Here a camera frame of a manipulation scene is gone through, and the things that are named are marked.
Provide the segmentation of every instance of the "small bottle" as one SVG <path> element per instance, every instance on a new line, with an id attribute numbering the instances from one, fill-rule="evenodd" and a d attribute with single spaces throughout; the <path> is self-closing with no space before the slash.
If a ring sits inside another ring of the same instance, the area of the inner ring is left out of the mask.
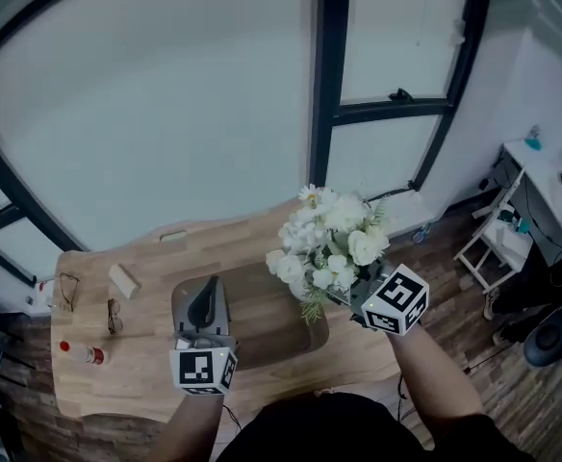
<path id="1" fill-rule="evenodd" d="M 61 341 L 59 347 L 62 351 L 69 354 L 69 357 L 83 363 L 93 363 L 101 365 L 108 360 L 107 354 L 99 347 L 86 346 L 84 344 L 74 344 L 67 341 Z"/>
<path id="2" fill-rule="evenodd" d="M 430 222 L 428 222 L 427 224 L 425 224 L 423 227 L 421 227 L 416 234 L 414 234 L 414 236 L 412 237 L 412 241 L 415 244 L 420 244 L 424 241 L 424 239 L 426 238 L 426 235 L 428 235 L 428 233 L 430 233 L 431 231 L 431 226 L 432 224 Z"/>

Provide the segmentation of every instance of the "white flower bouquet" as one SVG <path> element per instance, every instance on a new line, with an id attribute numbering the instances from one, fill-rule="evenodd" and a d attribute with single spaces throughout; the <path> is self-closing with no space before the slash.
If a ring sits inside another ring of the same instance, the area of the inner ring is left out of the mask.
<path id="1" fill-rule="evenodd" d="M 302 301 L 303 318 L 314 321 L 329 294 L 347 295 L 361 268 L 390 244 L 383 198 L 372 207 L 356 195 L 314 185 L 303 188 L 299 198 L 302 207 L 279 230 L 283 250 L 268 253 L 266 262 Z"/>

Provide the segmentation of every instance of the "black shirt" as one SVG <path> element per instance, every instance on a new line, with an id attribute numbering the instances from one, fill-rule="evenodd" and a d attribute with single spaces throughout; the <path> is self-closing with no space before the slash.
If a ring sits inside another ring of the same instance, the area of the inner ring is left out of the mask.
<path id="1" fill-rule="evenodd" d="M 433 451 L 383 405 L 352 394 L 310 394 L 265 407 L 221 453 L 234 460 L 529 461 L 487 416 L 457 420 Z"/>

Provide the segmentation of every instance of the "window handle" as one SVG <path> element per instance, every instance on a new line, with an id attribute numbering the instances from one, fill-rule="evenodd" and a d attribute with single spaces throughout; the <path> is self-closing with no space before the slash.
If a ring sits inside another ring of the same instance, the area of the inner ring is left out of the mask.
<path id="1" fill-rule="evenodd" d="M 412 95 L 402 88 L 398 88 L 397 92 L 393 92 L 388 97 L 390 97 L 393 101 L 414 101 Z"/>

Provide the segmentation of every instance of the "wooden floor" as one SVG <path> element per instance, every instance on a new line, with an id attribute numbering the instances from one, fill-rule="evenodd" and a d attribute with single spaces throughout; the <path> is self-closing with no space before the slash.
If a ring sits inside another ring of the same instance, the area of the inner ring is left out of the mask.
<path id="1" fill-rule="evenodd" d="M 406 264 L 429 281 L 431 306 L 422 318 L 423 326 L 461 368 L 473 367 L 498 351 L 491 342 L 498 323 L 482 318 L 480 288 L 452 260 L 474 228 L 466 209 L 438 222 L 424 243 L 413 245 L 402 237 L 389 252 L 393 262 Z M 487 264 L 496 268 L 492 262 Z M 36 367 L 32 371 L 9 360 L 3 360 L 0 367 L 0 373 L 23 384 L 0 378 L 0 401 L 18 420 L 29 460 L 126 462 L 144 458 L 164 427 L 161 423 L 117 416 L 90 416 L 81 421 L 63 417 L 54 397 L 50 320 L 19 316 L 3 320 L 2 325 L 24 338 L 21 343 L 0 333 L 5 350 Z M 509 440 L 538 460 L 557 460 L 562 451 L 562 361 L 533 370 L 520 347 L 513 346 L 472 369 L 470 375 L 486 410 Z M 391 378 L 340 390 L 380 401 L 396 416 L 396 384 L 397 378 Z M 411 401 L 404 401 L 403 423 L 431 448 L 432 440 L 412 409 Z M 234 435 L 233 430 L 220 432 L 215 453 Z"/>

